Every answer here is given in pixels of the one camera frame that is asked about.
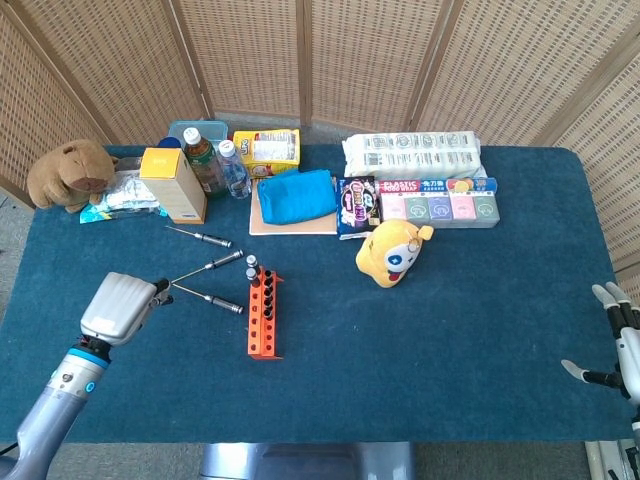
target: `blue pouch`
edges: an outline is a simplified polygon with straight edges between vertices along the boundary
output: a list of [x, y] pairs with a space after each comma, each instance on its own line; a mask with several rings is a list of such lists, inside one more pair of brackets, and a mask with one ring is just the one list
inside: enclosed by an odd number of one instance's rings
[[258, 183], [262, 221], [272, 225], [298, 223], [328, 215], [336, 210], [329, 170], [276, 175]]

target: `yellow box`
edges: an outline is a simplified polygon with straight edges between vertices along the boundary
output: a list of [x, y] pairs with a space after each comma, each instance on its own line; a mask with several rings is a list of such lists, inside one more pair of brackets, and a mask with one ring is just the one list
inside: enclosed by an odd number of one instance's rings
[[300, 130], [240, 131], [233, 143], [251, 178], [264, 178], [300, 165]]
[[140, 180], [175, 223], [204, 223], [207, 197], [180, 148], [147, 148]]

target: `stuffed animal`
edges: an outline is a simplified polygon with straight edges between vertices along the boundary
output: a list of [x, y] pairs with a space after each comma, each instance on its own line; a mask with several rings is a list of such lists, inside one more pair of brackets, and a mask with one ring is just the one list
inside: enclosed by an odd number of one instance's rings
[[29, 196], [37, 207], [62, 205], [67, 212], [100, 203], [115, 175], [114, 160], [92, 140], [74, 140], [46, 153], [27, 176]]
[[433, 227], [418, 229], [405, 220], [387, 220], [366, 238], [356, 255], [356, 265], [381, 287], [393, 287], [418, 258], [422, 241], [432, 235]]

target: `plastic bottle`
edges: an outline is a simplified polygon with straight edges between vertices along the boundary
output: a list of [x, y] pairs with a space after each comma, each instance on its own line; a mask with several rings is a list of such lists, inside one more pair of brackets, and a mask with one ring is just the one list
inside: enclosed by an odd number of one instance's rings
[[211, 142], [193, 127], [185, 129], [182, 135], [186, 142], [184, 153], [202, 189], [211, 197], [224, 195], [227, 192], [226, 182]]
[[235, 145], [231, 140], [223, 140], [218, 145], [218, 151], [229, 192], [234, 198], [246, 198], [251, 193], [251, 179]]

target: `screwdriver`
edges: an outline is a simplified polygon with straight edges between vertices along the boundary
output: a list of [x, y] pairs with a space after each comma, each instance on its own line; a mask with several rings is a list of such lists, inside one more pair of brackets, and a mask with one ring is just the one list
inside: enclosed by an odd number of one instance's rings
[[194, 236], [198, 240], [201, 240], [203, 242], [213, 243], [214, 245], [220, 245], [221, 247], [231, 248], [231, 245], [232, 245], [232, 242], [230, 240], [225, 240], [224, 238], [220, 238], [220, 237], [214, 237], [213, 235], [207, 235], [206, 233], [188, 232], [180, 228], [170, 227], [169, 225], [165, 225], [165, 227], [170, 228], [171, 230], [175, 230], [176, 232], [182, 232], [182, 233], [186, 233], [187, 235]]
[[217, 305], [218, 307], [222, 307], [226, 310], [229, 310], [233, 313], [237, 313], [240, 315], [244, 311], [244, 307], [241, 305], [236, 305], [233, 302], [229, 302], [224, 298], [216, 297], [213, 295], [205, 295], [204, 293], [196, 292], [195, 290], [191, 290], [190, 288], [183, 287], [182, 285], [178, 285], [177, 283], [173, 284], [174, 287], [179, 288], [191, 295], [195, 295], [196, 297], [202, 298], [205, 302], [208, 302], [212, 305]]
[[175, 280], [172, 280], [171, 283], [179, 282], [180, 280], [184, 280], [185, 278], [188, 278], [192, 275], [195, 275], [196, 273], [200, 273], [205, 270], [216, 269], [218, 267], [221, 267], [222, 265], [226, 265], [229, 262], [233, 262], [238, 258], [242, 258], [243, 255], [244, 255], [244, 252], [242, 250], [236, 250], [235, 252], [230, 253], [229, 255], [225, 255], [224, 257], [220, 257], [218, 259], [212, 260], [211, 263], [207, 263], [202, 268], [199, 268], [197, 270], [194, 270], [193, 272], [189, 272], [186, 275], [183, 275], [181, 277], [176, 278]]

